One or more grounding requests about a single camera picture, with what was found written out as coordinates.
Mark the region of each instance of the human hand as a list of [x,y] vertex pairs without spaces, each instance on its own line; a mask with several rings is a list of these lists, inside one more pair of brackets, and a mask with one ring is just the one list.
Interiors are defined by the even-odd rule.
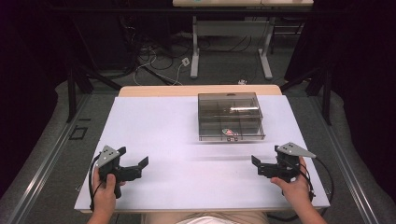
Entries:
[[94,210],[90,222],[98,223],[95,220],[100,220],[99,223],[108,223],[116,207],[115,187],[116,177],[113,174],[108,174],[106,182],[104,182],[100,180],[99,169],[94,169],[92,177]]
[[[306,164],[302,157],[300,157],[300,164],[300,170],[306,175]],[[271,183],[278,185],[282,189],[286,200],[288,200],[294,208],[297,206],[303,206],[303,204],[307,203],[311,204],[311,201],[309,200],[308,182],[301,174],[296,177],[295,181],[290,183],[278,177],[272,177]]]

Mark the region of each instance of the black curtain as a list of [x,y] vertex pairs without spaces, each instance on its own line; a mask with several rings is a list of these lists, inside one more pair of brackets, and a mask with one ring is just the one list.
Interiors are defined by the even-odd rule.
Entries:
[[48,124],[66,72],[36,5],[3,1],[0,10],[2,196]]
[[342,2],[315,1],[314,9],[337,8],[350,14],[309,19],[285,79],[292,81],[316,67],[331,69],[332,90],[344,100],[354,147],[396,202],[396,182],[391,181],[396,168],[396,4]]

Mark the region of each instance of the table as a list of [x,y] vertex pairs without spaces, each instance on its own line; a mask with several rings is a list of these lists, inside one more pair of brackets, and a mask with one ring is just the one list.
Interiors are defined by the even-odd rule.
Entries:
[[[247,91],[258,95],[265,139],[236,144],[200,142],[197,94]],[[119,213],[274,211],[291,207],[277,186],[257,175],[250,156],[275,163],[274,145],[290,141],[306,147],[288,100],[275,85],[124,87],[93,156],[109,145],[126,147],[120,158],[124,167],[149,157],[142,178],[121,188],[116,204]],[[313,205],[329,206],[315,166],[310,159],[305,161],[317,195]],[[87,177],[75,209],[91,212],[90,202]]]
[[[311,7],[313,0],[173,0],[174,7]],[[275,17],[267,21],[198,21],[192,17],[191,78],[198,77],[198,35],[251,35],[264,36],[262,49],[258,49],[266,79],[272,79],[267,59]]]

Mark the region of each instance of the clear plastic box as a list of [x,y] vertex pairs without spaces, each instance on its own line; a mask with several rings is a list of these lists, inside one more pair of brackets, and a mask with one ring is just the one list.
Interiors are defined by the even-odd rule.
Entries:
[[200,141],[263,140],[262,111],[255,92],[198,94]]

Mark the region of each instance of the tabletop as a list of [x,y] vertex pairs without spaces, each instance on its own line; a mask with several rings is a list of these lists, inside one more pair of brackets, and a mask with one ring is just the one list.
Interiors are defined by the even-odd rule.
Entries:
[[[247,91],[258,92],[264,140],[200,142],[196,94]],[[279,93],[273,85],[123,88],[94,156],[104,146],[126,147],[121,166],[137,165],[147,156],[149,164],[141,178],[121,188],[116,212],[291,209],[278,186],[257,175],[257,167],[250,160],[254,155],[262,162],[275,163],[274,146],[288,142],[306,148],[289,102]],[[317,195],[313,205],[329,206],[312,160],[305,161]],[[90,202],[87,177],[75,209],[91,212]]]

